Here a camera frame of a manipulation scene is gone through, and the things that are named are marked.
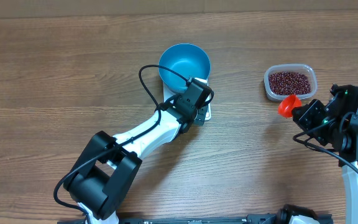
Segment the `red measuring scoop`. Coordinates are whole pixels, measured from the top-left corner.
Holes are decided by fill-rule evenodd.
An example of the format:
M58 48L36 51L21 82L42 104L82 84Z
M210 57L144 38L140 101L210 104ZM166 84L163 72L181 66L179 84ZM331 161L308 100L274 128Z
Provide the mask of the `red measuring scoop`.
M292 110L301 106L302 102L296 95L289 95L279 104L278 114L284 118L291 118Z

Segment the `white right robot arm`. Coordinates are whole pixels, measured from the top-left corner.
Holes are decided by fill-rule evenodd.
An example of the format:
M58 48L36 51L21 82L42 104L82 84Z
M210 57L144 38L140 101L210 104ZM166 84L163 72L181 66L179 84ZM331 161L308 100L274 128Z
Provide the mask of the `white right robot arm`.
M346 223L358 223L358 86L333 85L327 104L312 100L291 110L302 132L293 140L338 160L346 194Z

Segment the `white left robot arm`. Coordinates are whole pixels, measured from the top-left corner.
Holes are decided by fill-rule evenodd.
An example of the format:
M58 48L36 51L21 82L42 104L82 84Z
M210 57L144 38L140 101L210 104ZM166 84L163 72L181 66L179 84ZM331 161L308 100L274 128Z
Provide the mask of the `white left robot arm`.
M208 103L191 104L173 96L160 104L142 124L121 134L96 133L78 160L57 184L76 202L85 223L117 223L116 210L126 197L143 159L156 148L203 125L211 113Z

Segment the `white digital kitchen scale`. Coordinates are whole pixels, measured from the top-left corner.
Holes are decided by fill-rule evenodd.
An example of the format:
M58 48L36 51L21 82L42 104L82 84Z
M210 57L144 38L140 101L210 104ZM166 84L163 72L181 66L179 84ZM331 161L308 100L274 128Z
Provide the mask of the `white digital kitchen scale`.
M207 80L204 80L202 78L196 78L196 80L206 84L207 86L209 85ZM168 98L170 98L171 96L175 95L176 93L174 91L172 91L171 89L169 89L169 87L163 83L163 99L167 100ZM206 112L205 112L205 119L204 121L209 121L212 118L212 114L211 114L211 105L207 106Z

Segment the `teal plastic bowl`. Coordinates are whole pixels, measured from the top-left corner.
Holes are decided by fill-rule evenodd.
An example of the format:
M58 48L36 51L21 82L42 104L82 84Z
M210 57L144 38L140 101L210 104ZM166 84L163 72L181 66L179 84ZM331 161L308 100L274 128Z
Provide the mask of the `teal plastic bowl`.
M207 80L211 73L211 62L207 53L197 45L176 44L169 47L160 57L160 66L179 73L186 79L190 77ZM165 69L159 69L164 84L175 93L186 90L186 82L179 76Z

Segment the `red azuki beans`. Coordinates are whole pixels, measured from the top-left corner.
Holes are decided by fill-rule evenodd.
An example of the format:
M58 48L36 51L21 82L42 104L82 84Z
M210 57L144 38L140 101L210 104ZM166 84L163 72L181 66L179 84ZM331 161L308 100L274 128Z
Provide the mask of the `red azuki beans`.
M276 95L305 95L311 92L308 77L298 72L277 72L268 76L271 91Z

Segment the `clear plastic container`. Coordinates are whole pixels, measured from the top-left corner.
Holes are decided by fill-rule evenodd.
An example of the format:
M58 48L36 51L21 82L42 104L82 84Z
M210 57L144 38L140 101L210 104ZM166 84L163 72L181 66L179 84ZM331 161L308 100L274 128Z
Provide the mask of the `clear plastic container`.
M267 98L282 101L289 95L304 100L311 98L318 89L314 70L305 64L291 63L274 65L264 75Z

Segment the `brown cardboard backdrop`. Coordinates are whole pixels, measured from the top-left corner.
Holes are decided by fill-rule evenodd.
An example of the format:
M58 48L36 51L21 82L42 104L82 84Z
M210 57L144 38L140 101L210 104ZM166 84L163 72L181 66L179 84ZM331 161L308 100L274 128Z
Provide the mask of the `brown cardboard backdrop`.
M0 0L0 19L358 9L358 0Z

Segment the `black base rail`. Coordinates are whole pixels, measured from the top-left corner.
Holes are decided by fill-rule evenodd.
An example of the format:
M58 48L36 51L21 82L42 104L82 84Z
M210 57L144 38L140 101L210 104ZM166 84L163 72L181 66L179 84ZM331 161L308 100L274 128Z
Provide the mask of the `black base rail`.
M277 213L248 214L246 217L214 217L214 218L123 218L116 215L106 220L95 220L90 223L118 223L118 224L292 224L316 223L334 224L332 215L317 215L313 210L296 205L285 204Z

